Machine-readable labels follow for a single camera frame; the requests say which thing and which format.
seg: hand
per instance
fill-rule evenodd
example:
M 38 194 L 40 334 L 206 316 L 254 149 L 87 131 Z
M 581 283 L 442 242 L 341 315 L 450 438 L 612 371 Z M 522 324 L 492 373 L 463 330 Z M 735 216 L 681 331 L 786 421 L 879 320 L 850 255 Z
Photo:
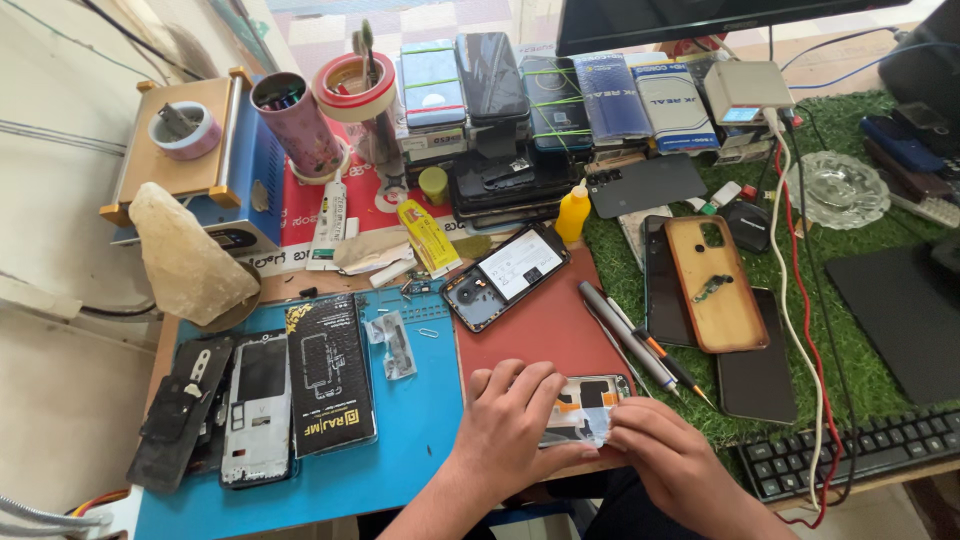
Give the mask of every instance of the hand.
M 551 362 L 527 366 L 514 358 L 492 371 L 474 371 L 457 440 L 441 472 L 494 505 L 582 458 L 597 457 L 597 449 L 586 444 L 537 448 L 565 384 Z
M 684 527 L 711 538 L 795 538 L 667 405 L 628 398 L 610 416 L 608 444 L 627 454 L 650 500 Z

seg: artificial grass mat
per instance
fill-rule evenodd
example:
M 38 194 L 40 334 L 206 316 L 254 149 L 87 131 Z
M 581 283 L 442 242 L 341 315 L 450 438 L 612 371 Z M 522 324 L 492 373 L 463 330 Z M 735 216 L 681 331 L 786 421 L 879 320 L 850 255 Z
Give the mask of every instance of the artificial grass mat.
M 801 105 L 807 107 L 814 115 L 817 127 L 830 150 L 838 154 L 853 156 L 864 163 L 871 161 L 865 154 L 861 141 L 863 134 L 857 122 L 868 114 L 888 114 L 895 105 L 893 97 L 882 90 L 859 92 L 828 98 L 806 99 Z M 796 130 L 797 144 L 802 155 L 822 150 L 816 138 L 809 118 L 798 110 L 798 114 L 805 120 Z M 711 167 L 706 159 L 694 159 L 697 168 L 707 185 L 708 193 L 713 193 L 728 181 L 738 184 L 756 186 L 757 179 L 763 169 L 764 162 L 743 163 Z M 773 189 L 776 185 L 776 173 L 771 165 L 763 180 L 763 188 Z M 768 210 L 772 201 L 759 203 Z M 683 205 L 670 205 L 675 216 L 692 215 L 693 212 Z M 787 304 L 790 318 L 798 336 L 803 342 L 804 303 L 793 279 L 790 269 L 790 242 L 786 224 L 783 222 L 783 201 L 780 202 L 780 218 L 777 230 L 778 245 L 787 263 L 788 289 Z M 918 233 L 930 240 L 944 234 L 939 226 L 918 218 L 913 214 L 891 208 L 888 214 L 874 223 L 861 229 L 850 231 L 836 231 L 819 225 L 814 225 L 810 234 L 811 244 L 819 259 L 818 272 L 820 282 L 828 306 L 828 314 L 836 339 L 837 351 L 843 362 L 847 375 L 847 382 L 852 394 L 854 412 L 857 422 L 863 422 L 868 416 L 885 416 L 901 413 L 913 406 L 904 398 L 891 376 L 886 364 L 874 351 L 867 337 L 856 325 L 852 314 L 847 310 L 843 301 L 833 288 L 826 273 L 823 272 L 823 262 L 832 258 L 870 253 L 884 248 L 917 243 L 920 239 L 914 235 Z M 791 221 L 796 223 L 800 218 L 799 211 L 794 209 Z M 634 321 L 644 320 L 643 303 L 643 275 L 636 265 L 636 259 L 624 238 L 623 232 L 615 219 L 600 219 L 595 212 L 590 214 L 584 226 L 584 240 L 593 254 L 597 272 L 607 294 L 613 297 Z M 798 258 L 804 285 L 810 296 L 810 334 L 824 362 L 824 377 L 832 405 L 835 422 L 847 425 L 848 409 L 841 391 L 839 376 L 827 336 L 824 317 L 820 310 L 817 292 L 814 287 L 813 274 L 809 259 L 800 240 Z M 777 294 L 780 303 L 780 267 L 773 252 L 764 255 L 754 255 L 740 251 L 747 275 L 752 286 L 767 287 Z M 895 312 L 891 317 L 899 316 Z M 716 412 L 703 403 L 692 392 L 680 388 L 681 398 L 670 396 L 654 388 L 649 377 L 645 378 L 648 387 L 655 392 L 655 396 L 676 409 L 687 422 L 698 428 L 713 444 L 714 447 L 727 446 L 748 440 L 752 435 L 763 434 L 773 436 L 777 433 L 792 433 L 803 428 L 811 427 L 816 414 L 813 380 L 803 358 L 797 351 L 789 335 L 786 335 L 790 371 L 793 375 L 794 394 L 797 400 L 797 423 L 792 427 L 785 427 L 767 422 L 758 422 L 732 418 Z M 712 355 L 707 355 L 697 349 L 685 347 L 667 347 L 673 355 L 701 387 L 718 404 L 719 396 L 716 386 L 716 364 Z

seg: keyboard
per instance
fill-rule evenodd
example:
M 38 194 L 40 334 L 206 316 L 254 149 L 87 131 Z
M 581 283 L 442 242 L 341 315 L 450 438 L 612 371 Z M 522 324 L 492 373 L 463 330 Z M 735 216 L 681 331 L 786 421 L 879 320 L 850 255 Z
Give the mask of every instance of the keyboard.
M 841 486 L 851 473 L 850 456 L 856 449 L 854 481 L 942 460 L 960 454 L 960 409 L 908 412 L 875 418 L 856 430 L 838 430 L 842 447 L 823 432 L 823 445 L 814 487 L 823 486 L 833 457 L 840 462 L 830 486 Z M 754 494 L 770 503 L 806 493 L 810 488 L 810 460 L 816 433 L 802 431 L 785 438 L 755 440 L 736 447 Z

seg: pen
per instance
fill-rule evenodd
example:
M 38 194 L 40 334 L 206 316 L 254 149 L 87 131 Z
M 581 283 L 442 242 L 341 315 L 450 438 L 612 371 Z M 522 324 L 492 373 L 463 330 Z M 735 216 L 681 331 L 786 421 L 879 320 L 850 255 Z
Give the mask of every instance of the pen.
M 668 354 L 663 347 L 660 346 L 660 343 L 657 343 L 657 340 L 650 335 L 650 332 L 643 327 L 635 327 L 634 324 L 630 322 L 630 319 L 627 318 L 627 315 L 623 312 L 623 309 L 617 305 L 616 300 L 607 297 L 607 303 L 610 304 L 613 310 L 623 318 L 630 330 L 633 331 L 633 335 L 638 336 L 644 343 L 649 345 L 650 348 L 657 353 L 657 355 L 660 357 L 660 360 L 663 362 L 664 367 L 666 367 L 670 373 L 677 377 L 677 380 L 680 381 L 680 384 L 686 386 L 692 390 L 693 393 L 703 398 L 704 401 L 713 407 L 714 410 L 716 409 L 716 407 L 713 406 L 713 403 L 707 397 L 707 394 L 704 393 L 704 391 L 697 384 L 697 381 L 693 379 L 692 375 L 690 375 L 690 372 L 686 371 L 686 369 L 680 364 L 680 362 L 677 361 L 676 358 Z
M 589 282 L 581 282 L 577 285 L 577 288 L 580 289 L 580 293 L 584 295 L 590 307 L 593 307 L 600 318 L 609 325 L 610 330 L 612 330 L 613 333 L 620 338 L 620 341 L 626 345 L 627 349 L 630 349 L 630 352 L 636 356 L 636 359 L 640 361 L 640 365 L 650 374 L 654 382 L 659 384 L 660 387 L 667 392 L 671 392 L 679 397 L 680 393 L 677 392 L 677 382 L 674 378 L 657 362 L 657 358 L 651 355 L 640 341 L 630 333 L 627 324 L 613 311 L 609 304 L 604 302 L 603 298 L 600 297 L 600 293 L 593 288 L 593 285 Z
M 620 349 L 620 345 L 613 339 L 613 336 L 610 334 L 610 331 L 607 330 L 607 327 L 604 326 L 603 321 L 600 320 L 600 317 L 597 315 L 597 312 L 590 307 L 590 304 L 587 304 L 587 301 L 584 300 L 584 306 L 587 307 L 587 311 L 590 312 L 590 315 L 596 320 L 597 324 L 600 325 L 600 330 L 607 336 L 607 339 L 610 340 L 610 344 L 613 345 L 613 348 L 616 349 L 616 353 L 620 355 L 620 359 L 623 360 L 623 363 L 627 364 L 627 369 L 630 370 L 630 373 L 633 374 L 636 382 L 640 384 L 640 388 L 643 388 L 643 391 L 646 392 L 648 398 L 652 398 L 653 395 L 650 394 L 650 390 L 647 389 L 647 385 L 643 382 L 643 377 L 640 376 L 640 373 L 636 371 L 634 364 L 630 363 L 630 360 L 627 359 L 627 356 L 623 354 L 623 349 Z

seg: brush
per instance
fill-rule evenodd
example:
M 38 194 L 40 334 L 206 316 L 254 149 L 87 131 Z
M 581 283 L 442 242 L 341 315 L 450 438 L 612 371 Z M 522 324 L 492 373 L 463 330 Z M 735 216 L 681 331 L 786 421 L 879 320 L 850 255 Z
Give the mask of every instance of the brush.
M 363 37 L 360 36 L 360 31 L 357 30 L 353 33 L 353 54 L 363 59 L 363 73 L 367 73 L 367 53 L 363 49 Z M 369 90 L 370 87 L 365 82 L 363 83 L 364 91 Z
M 373 88 L 376 86 L 376 83 L 380 80 L 379 74 L 376 72 L 376 63 L 373 62 L 373 28 L 370 27 L 370 21 L 363 19 L 363 22 L 360 24 L 360 37 L 363 39 L 363 46 L 367 49 L 367 77 L 370 79 L 370 87 Z

